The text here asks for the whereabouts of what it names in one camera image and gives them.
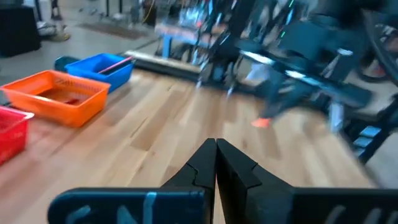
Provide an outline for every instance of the floor mat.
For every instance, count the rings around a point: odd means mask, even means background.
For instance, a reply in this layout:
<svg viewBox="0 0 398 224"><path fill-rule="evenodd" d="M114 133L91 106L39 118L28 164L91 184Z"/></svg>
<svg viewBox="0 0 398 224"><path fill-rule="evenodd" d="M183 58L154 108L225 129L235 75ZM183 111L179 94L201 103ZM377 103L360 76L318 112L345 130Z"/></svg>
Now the floor mat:
<svg viewBox="0 0 398 224"><path fill-rule="evenodd" d="M89 24L89 23L82 23L79 24L78 27L81 27L83 29L88 29L92 30L95 32L100 32L103 34L109 34L109 35L114 35L117 37L122 37L125 39L129 40L136 40L141 37L146 37L147 34L138 30L131 30L131 29L126 29L123 27L118 27L114 26L111 24L104 24L104 23L94 23L94 24Z"/></svg>

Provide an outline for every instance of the orange basket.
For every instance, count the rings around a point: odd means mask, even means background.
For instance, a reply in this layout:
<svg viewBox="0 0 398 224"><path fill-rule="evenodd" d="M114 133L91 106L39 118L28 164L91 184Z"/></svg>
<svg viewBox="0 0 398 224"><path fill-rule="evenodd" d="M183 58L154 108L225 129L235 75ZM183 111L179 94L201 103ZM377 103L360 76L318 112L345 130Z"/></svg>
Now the orange basket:
<svg viewBox="0 0 398 224"><path fill-rule="evenodd" d="M11 104L78 128L105 107L110 85L52 70L4 85Z"/></svg>

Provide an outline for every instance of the plastic basket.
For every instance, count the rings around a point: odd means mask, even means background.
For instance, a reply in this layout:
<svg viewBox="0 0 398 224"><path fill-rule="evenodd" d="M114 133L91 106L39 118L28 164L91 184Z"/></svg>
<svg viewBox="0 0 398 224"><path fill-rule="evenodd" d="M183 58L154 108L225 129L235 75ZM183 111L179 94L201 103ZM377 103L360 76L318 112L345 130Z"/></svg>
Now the plastic basket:
<svg viewBox="0 0 398 224"><path fill-rule="evenodd" d="M111 88L109 89L109 93L111 93L112 91L129 81L131 71L133 69L132 63L126 65L123 68L120 68L119 70L116 70L109 75L102 75L98 72L118 62L121 62L124 59L125 58L116 55L99 54L66 65L65 68L71 75L83 78L90 78L93 80L98 80L111 84Z"/></svg>
<svg viewBox="0 0 398 224"><path fill-rule="evenodd" d="M34 114L0 106L0 165L24 150Z"/></svg>
<svg viewBox="0 0 398 224"><path fill-rule="evenodd" d="M104 108L109 84L48 70L2 90L16 108L77 128Z"/></svg>

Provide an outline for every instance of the wooden floor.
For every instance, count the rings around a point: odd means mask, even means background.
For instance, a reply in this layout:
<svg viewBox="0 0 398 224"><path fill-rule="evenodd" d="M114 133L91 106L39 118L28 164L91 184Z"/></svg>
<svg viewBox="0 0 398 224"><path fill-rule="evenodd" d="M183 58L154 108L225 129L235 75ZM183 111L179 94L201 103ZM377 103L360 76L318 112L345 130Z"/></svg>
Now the wooden floor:
<svg viewBox="0 0 398 224"><path fill-rule="evenodd" d="M33 119L27 150L0 167L0 223L46 223L51 200L74 187L160 186L206 138L225 138L292 185L373 187L317 114L293 110L256 129L261 105L135 71L81 129ZM219 199L215 223L223 223Z"/></svg>

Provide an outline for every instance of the blue basket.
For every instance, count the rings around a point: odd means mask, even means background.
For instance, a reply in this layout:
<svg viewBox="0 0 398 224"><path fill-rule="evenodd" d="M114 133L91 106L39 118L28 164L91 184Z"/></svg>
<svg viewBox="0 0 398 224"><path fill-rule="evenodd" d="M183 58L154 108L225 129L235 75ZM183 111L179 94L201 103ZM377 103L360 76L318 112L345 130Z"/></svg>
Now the blue basket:
<svg viewBox="0 0 398 224"><path fill-rule="evenodd" d="M121 85L129 81L131 76L131 71L133 69L133 64L126 65L123 68L109 74L103 75L99 74L99 71L108 68L125 58L112 55L112 54L99 54L75 63L66 65L68 73L77 77L89 78L92 80L98 80L101 82L106 82L111 84L111 88L108 93L119 88Z"/></svg>

